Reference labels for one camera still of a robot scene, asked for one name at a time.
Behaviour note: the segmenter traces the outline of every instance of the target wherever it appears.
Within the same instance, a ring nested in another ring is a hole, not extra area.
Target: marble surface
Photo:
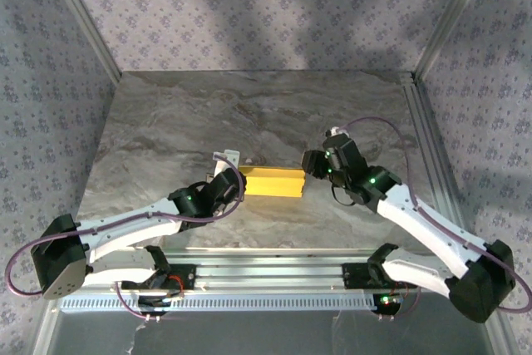
[[[299,167],[323,132],[360,116],[385,116],[406,135],[419,196],[428,177],[398,78],[369,72],[132,72],[116,90],[78,219],[150,204],[214,170],[213,151],[239,150],[241,164]],[[393,131],[352,128],[370,164],[406,181]],[[164,238],[168,247],[364,248],[385,242],[422,249],[365,207],[337,204],[327,181],[308,177],[301,199],[247,196],[215,224]]]

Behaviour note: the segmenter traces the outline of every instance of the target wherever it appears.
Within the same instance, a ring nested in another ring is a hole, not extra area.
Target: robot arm
[[[329,131],[323,149],[305,152],[302,166],[307,173],[329,179],[333,192],[335,188],[344,189],[354,204],[364,205],[398,224],[440,260],[435,262],[433,257],[410,254],[394,244],[384,244],[368,260],[372,279],[380,284],[401,281],[427,288],[448,297],[469,319],[483,323],[514,288],[515,279],[468,244],[485,249],[513,269],[511,249],[499,240],[487,244],[429,205],[418,199],[414,202],[408,186],[397,176],[381,166],[367,164],[347,133]]]
[[[223,158],[220,158],[220,153],[214,156],[238,165],[238,152],[227,150]],[[167,198],[138,210],[77,223],[70,214],[54,219],[42,237],[57,235],[57,239],[32,248],[42,296],[57,299],[83,285],[105,281],[141,283],[153,274],[160,274],[161,278],[168,271],[163,270],[166,267],[162,259],[164,256],[161,258],[155,248],[148,246],[147,252],[106,256],[144,240],[207,224],[209,219],[239,197],[236,170],[228,169],[224,164],[219,161],[215,176],[209,183],[199,182],[179,189]],[[239,174],[244,192],[246,179]]]

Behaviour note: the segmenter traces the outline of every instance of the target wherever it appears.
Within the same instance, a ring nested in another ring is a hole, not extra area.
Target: patterned wallpaper
[[[472,0],[426,87],[465,216],[512,246],[532,284],[532,0]],[[510,319],[532,353],[532,313]]]
[[[447,1],[84,0],[123,71],[413,71]]]
[[[76,213],[113,86],[62,0],[0,0],[0,354],[22,353],[35,300],[11,295],[7,257]],[[16,281],[36,289],[29,254]]]

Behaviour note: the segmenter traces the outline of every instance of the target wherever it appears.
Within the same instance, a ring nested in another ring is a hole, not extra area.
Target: yellow foam block
[[[269,166],[240,166],[239,170],[248,181],[246,195],[277,197],[301,197],[303,195],[305,184],[303,170]]]

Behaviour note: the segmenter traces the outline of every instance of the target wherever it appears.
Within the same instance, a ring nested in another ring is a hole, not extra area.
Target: black plastic housing
[[[382,264],[386,260],[386,257],[394,250],[398,249],[396,244],[385,243],[375,251],[371,257],[367,260],[367,270],[374,282],[379,284],[385,284],[392,280],[384,271]]]
[[[243,190],[245,192],[247,180],[241,172],[239,173],[244,183]],[[174,201],[180,215],[205,218],[213,216],[216,211],[235,201],[238,196],[239,178],[232,169],[228,168],[217,174],[209,183],[200,182],[170,193],[168,200]],[[205,225],[206,223],[183,222],[180,232]]]
[[[178,276],[183,284],[183,290],[194,289],[196,265],[194,264],[169,264],[160,247],[148,245],[146,251],[151,254],[155,265],[155,272],[142,283],[122,282],[121,287],[124,290],[148,290],[148,289],[165,289],[180,290],[181,287],[170,276]]]
[[[327,177],[329,161],[325,158],[325,151],[309,150],[303,153],[301,167],[305,173],[317,178],[324,179]]]
[[[401,185],[398,176],[381,166],[370,166],[365,175],[346,187],[346,192],[357,204],[377,213],[379,201],[384,200],[386,192],[395,185]]]
[[[347,170],[353,180],[365,175],[367,162],[358,151],[355,142],[345,133],[328,137],[323,142],[328,160],[333,170]]]
[[[72,232],[76,225],[72,215],[55,218],[41,237]],[[86,256],[79,236],[36,245],[31,251],[42,296],[57,299],[79,289],[86,276]]]
[[[486,251],[512,269],[514,257],[511,248],[500,240],[486,245]],[[499,265],[481,256],[470,262],[469,270],[458,279],[446,280],[449,299],[468,319],[484,323],[515,287],[514,278]]]

